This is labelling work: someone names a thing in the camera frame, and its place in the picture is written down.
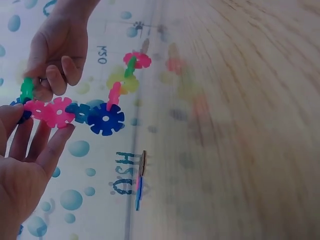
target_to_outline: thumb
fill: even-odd
[[[46,75],[46,61],[48,57],[47,40],[43,33],[37,32],[30,45],[30,55],[24,77],[37,78]]]

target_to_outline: wooden table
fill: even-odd
[[[169,40],[150,36],[132,239],[320,239],[320,1],[159,0],[153,24]],[[169,57],[188,74],[160,81]]]

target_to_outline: dark blue snowflake piece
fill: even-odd
[[[24,226],[22,226],[22,225],[20,224],[20,229],[19,229],[19,232],[18,232],[18,236],[22,234],[22,230],[23,230],[23,229],[24,229]]]
[[[31,99],[30,98],[25,98],[24,100],[24,103],[25,104],[26,102],[30,101]],[[21,101],[20,101],[20,97],[18,97],[16,99],[16,101],[13,101],[10,103],[10,106],[14,106],[16,104],[20,104]],[[31,111],[23,111],[23,114],[22,114],[22,117],[20,118],[20,120],[17,122],[17,124],[23,124],[26,120],[28,120],[32,115],[32,112]]]
[[[90,112],[90,106],[86,104],[76,104],[76,103],[71,103],[69,106],[65,108],[66,113],[74,114],[75,115],[75,121],[77,123],[83,124],[86,123],[88,124],[88,116]]]
[[[95,106],[89,113],[87,118],[87,124],[91,127],[92,132],[99,134],[102,131],[102,136],[110,136],[113,134],[112,129],[118,132],[123,128],[123,121],[125,120],[125,114],[120,112],[121,108],[118,105],[113,104],[110,111],[107,111],[107,103],[101,103],[100,108]]]
[[[16,99],[16,101],[12,101],[12,102],[10,103],[10,106],[14,106],[14,105],[20,104],[20,103],[21,103],[20,97],[18,97],[18,98]]]

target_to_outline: hand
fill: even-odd
[[[88,51],[87,21],[53,10],[33,37],[24,76],[33,78],[36,99],[48,102],[79,82]]]
[[[5,235],[3,228],[8,228],[11,219],[19,226],[35,210],[75,129],[68,124],[58,129],[48,142],[51,128],[41,121],[26,156],[34,124],[30,118],[18,125],[8,157],[5,157],[8,138],[23,111],[21,104],[0,106],[0,224],[5,224],[0,226],[0,236]]]

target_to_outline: green plastic piece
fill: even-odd
[[[21,103],[25,103],[26,98],[32,100],[34,99],[33,95],[33,90],[34,90],[34,84],[32,83],[32,79],[30,77],[26,77],[23,80],[23,83],[21,85],[20,91],[20,101]]]
[[[136,70],[135,69],[136,62],[137,62],[137,57],[136,56],[132,56],[130,61],[128,62],[127,69],[124,72],[124,77],[125,78],[128,78],[128,77],[130,77],[131,75],[134,74],[134,71]]]

